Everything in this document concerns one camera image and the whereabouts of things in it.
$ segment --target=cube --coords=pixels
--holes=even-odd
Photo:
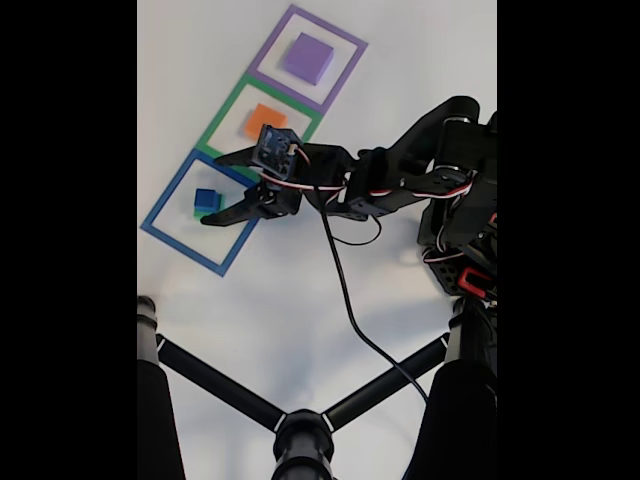
[[[269,108],[261,103],[255,108],[249,120],[244,125],[244,133],[251,140],[258,141],[262,125],[271,125],[274,128],[284,128],[287,126],[287,116],[273,108]]]
[[[301,33],[284,59],[284,69],[317,85],[333,59],[333,47]]]
[[[196,199],[193,202],[193,216],[200,219],[207,215],[211,215],[212,213],[218,213],[220,210],[224,209],[223,203],[223,196],[215,190],[198,188],[196,190]]]

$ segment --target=square frame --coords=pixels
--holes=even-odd
[[[173,179],[171,179],[171,182],[169,183],[167,188],[164,190],[162,195],[160,195],[160,198],[155,203],[155,205],[153,206],[153,208],[151,209],[147,217],[144,219],[144,221],[142,222],[142,225],[140,225],[140,229],[149,233],[150,235],[157,238],[161,242],[176,249],[183,255],[189,257],[194,262],[197,262],[203,267],[208,268],[209,270],[211,270],[214,273],[217,273],[221,277],[224,277],[224,275],[227,273],[227,270],[229,270],[229,267],[231,266],[236,256],[240,252],[240,249],[246,242],[247,238],[249,238],[249,235],[251,235],[251,232],[253,231],[254,227],[258,223],[258,219],[250,220],[247,223],[247,225],[242,230],[242,233],[234,243],[233,247],[231,248],[231,250],[229,250],[229,253],[227,253],[227,256],[225,257],[222,264],[215,263],[214,261],[208,259],[204,255],[196,252],[192,248],[187,247],[184,243],[179,242],[175,238],[167,235],[159,228],[153,226],[154,220],[156,219],[156,217],[158,216],[162,208],[165,206],[165,204],[167,203],[167,201],[175,191],[176,187],[178,186],[178,184],[182,181],[182,179],[186,175],[189,168],[191,168],[191,165],[193,165],[193,162],[195,162],[196,160],[202,161],[203,163],[209,165],[214,170],[217,170],[218,172],[228,176],[232,180],[235,180],[236,182],[240,183],[241,185],[244,185],[247,188],[253,187],[255,185],[255,182],[248,179],[245,175],[239,172],[236,172],[231,168],[221,167],[219,165],[216,165],[215,160],[212,157],[194,148],[189,154],[189,156],[187,157],[187,159],[183,162],[182,166],[178,169]]]
[[[240,96],[240,94],[242,93],[242,90],[247,85],[251,85],[257,88],[258,90],[263,91],[267,95],[272,96],[276,100],[279,100],[280,102],[288,105],[289,107],[295,110],[298,110],[299,112],[309,117],[311,119],[311,123],[309,124],[305,132],[302,134],[302,137],[300,137],[300,139],[303,142],[308,142],[311,139],[311,136],[314,134],[314,132],[320,125],[323,115],[321,113],[316,112],[315,110],[312,110],[307,105],[304,105],[301,102],[298,102],[294,99],[289,98],[287,95],[276,90],[274,87],[267,85],[266,83],[263,83],[245,73],[242,76],[242,78],[240,78],[240,81],[233,88],[233,90],[225,100],[224,104],[222,104],[222,107],[220,107],[220,110],[218,110],[218,113],[216,113],[216,116],[213,117],[213,120],[211,120],[211,123],[209,124],[207,129],[200,136],[200,139],[198,140],[198,143],[196,143],[196,146],[195,146],[196,149],[200,150],[201,152],[203,152],[204,154],[212,158],[221,157],[224,155],[224,153],[219,152],[218,150],[211,148],[209,145],[207,145],[207,140],[211,138],[211,135],[213,135],[213,132],[215,132],[218,126],[220,125],[220,123],[222,123],[222,120],[231,109],[231,106],[235,103],[236,99]],[[240,173],[241,175],[248,178],[254,183],[257,183],[260,180],[260,177],[255,172],[253,172],[252,170],[249,170],[246,167],[231,167],[226,170],[231,170],[231,171]]]
[[[319,27],[322,27],[325,30],[331,33],[334,33],[335,35],[344,38],[345,40],[355,44],[357,47],[355,53],[353,54],[353,57],[351,57],[351,60],[349,60],[349,63],[345,67],[344,71],[342,72],[342,74],[336,81],[335,85],[331,89],[331,92],[329,93],[329,95],[327,96],[327,98],[322,104],[314,102],[313,100],[311,100],[310,98],[307,98],[303,94],[296,92],[292,88],[287,87],[286,85],[283,85],[277,80],[274,80],[271,77],[268,77],[267,75],[260,73],[258,71],[258,66],[260,65],[265,55],[271,49],[276,39],[278,38],[282,30],[284,30],[284,27],[286,26],[286,24],[289,22],[289,20],[294,14],[300,15],[301,17],[309,20],[310,22],[315,23]],[[267,39],[266,43],[262,46],[262,48],[258,52],[258,55],[256,56],[256,58],[254,58],[253,62],[251,62],[251,65],[249,66],[247,73],[257,78],[261,82],[264,82],[265,84],[275,87],[281,92],[284,92],[292,99],[324,115],[327,113],[327,111],[329,110],[329,107],[338,96],[338,93],[340,93],[340,90],[342,90],[342,87],[344,86],[347,79],[351,75],[351,72],[353,72],[353,70],[356,68],[357,63],[360,61],[360,58],[364,54],[364,51],[367,49],[368,45],[369,44],[364,40],[360,40],[359,38],[351,35],[350,33],[347,33],[344,30],[334,25],[331,25],[329,22],[316,17],[312,13],[309,13],[306,10],[301,9],[300,7],[291,5],[289,6],[284,16],[280,19],[280,21],[276,25],[276,28],[273,29],[273,32],[271,32],[271,35],[269,35],[269,38]]]

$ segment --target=orange cube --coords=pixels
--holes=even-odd
[[[258,104],[249,120],[244,126],[244,133],[253,141],[258,141],[262,125],[271,125],[273,128],[284,128],[287,126],[287,116],[266,105]]]

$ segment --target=blue cube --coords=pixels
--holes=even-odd
[[[215,190],[198,188],[193,206],[196,218],[217,213],[222,207],[222,195]]]

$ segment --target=robotic arm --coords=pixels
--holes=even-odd
[[[223,166],[261,167],[261,181],[243,201],[201,222],[224,227],[295,215],[303,195],[316,210],[325,203],[328,216],[364,222],[429,198],[418,232],[424,262],[449,295],[497,300],[498,115],[481,125],[479,113],[474,99],[452,97],[391,148],[360,150],[358,159],[342,147],[305,144],[292,130],[265,125],[255,147],[216,159]]]

